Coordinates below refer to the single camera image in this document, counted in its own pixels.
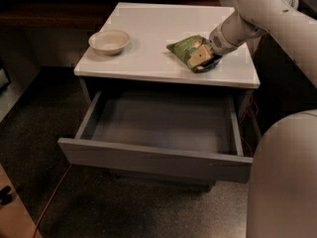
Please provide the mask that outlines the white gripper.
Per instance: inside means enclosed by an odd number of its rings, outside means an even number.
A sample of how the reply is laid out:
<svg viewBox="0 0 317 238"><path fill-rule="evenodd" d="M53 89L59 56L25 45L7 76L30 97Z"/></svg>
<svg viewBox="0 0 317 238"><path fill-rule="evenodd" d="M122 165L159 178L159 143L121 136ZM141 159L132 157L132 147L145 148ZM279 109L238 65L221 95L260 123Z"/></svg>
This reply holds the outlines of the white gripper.
<svg viewBox="0 0 317 238"><path fill-rule="evenodd" d="M265 30L247 22L235 11L210 33L209 41L214 54L224 56L235 51L247 40L256 39L264 33ZM187 65L193 68L211 59L213 59L211 49L202 45L191 55Z"/></svg>

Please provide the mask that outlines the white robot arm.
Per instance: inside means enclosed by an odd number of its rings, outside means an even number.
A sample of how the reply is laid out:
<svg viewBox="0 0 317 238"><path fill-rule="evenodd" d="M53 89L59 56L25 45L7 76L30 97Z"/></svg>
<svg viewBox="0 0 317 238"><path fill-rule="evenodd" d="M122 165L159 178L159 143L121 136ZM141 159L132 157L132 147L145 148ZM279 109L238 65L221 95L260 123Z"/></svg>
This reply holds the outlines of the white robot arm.
<svg viewBox="0 0 317 238"><path fill-rule="evenodd" d="M317 22L298 0L236 0L236 11L210 34L224 56L267 32L294 65L269 61L269 104L316 95ZM314 108L276 121L263 134L249 181L246 238L317 238L317 116Z"/></svg>

